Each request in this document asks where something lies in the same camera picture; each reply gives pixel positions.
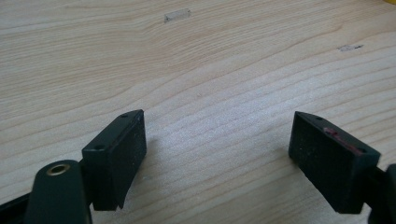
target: red mark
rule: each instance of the red mark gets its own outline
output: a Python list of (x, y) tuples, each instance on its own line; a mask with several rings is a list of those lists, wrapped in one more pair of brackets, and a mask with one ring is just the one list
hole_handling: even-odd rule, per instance
[(329, 135), (331, 135), (333, 138), (335, 138), (338, 142), (340, 142), (341, 144), (343, 144), (347, 149), (349, 149), (349, 151), (353, 152), (354, 154), (360, 156), (361, 155), (361, 150), (356, 148), (353, 145), (350, 145), (348, 142), (346, 142), (344, 139), (341, 138), (340, 135), (338, 135), (338, 132), (336, 132), (334, 129), (331, 128), (323, 128), (323, 131), (325, 133), (328, 133)]

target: brass screw hole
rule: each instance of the brass screw hole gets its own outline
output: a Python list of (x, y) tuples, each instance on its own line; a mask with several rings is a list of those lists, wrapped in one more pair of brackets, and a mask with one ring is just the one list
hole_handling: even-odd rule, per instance
[(64, 172), (66, 172), (68, 169), (70, 169), (69, 164), (58, 164), (54, 165), (51, 168), (48, 169), (47, 175), (61, 175)]

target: light wooden surface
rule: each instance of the light wooden surface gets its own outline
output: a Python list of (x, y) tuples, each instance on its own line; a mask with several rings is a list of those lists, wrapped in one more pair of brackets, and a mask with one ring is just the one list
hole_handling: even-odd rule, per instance
[(146, 111), (125, 207), (95, 224), (366, 223), (287, 156), (295, 110), (396, 162), (396, 6), (381, 0), (2, 0), (0, 78), (0, 203)]

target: black plastic part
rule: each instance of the black plastic part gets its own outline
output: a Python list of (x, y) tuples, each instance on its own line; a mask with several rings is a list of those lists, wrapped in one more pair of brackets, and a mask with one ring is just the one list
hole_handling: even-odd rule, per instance
[(370, 173), (364, 196), (373, 209), (369, 224), (396, 223), (396, 165)]
[(21, 224), (23, 223), (26, 207), (28, 204), (29, 193), (22, 195), (8, 203), (0, 205), (0, 223), (2, 224)]
[(78, 162), (56, 161), (37, 173), (23, 223), (92, 223)]
[(143, 110), (118, 116), (82, 149), (81, 163), (95, 210), (123, 207), (146, 151)]
[(366, 174), (378, 164), (377, 151), (326, 119), (296, 112), (289, 155), (336, 212), (361, 212)]

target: wooden table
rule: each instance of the wooden table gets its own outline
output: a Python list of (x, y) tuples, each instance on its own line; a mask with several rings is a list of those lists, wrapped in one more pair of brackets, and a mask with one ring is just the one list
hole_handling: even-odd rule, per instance
[(288, 157), (296, 110), (396, 162), (396, 6), (381, 0), (3, 0), (0, 78), (0, 203), (145, 110), (147, 157), (95, 224), (366, 223)]

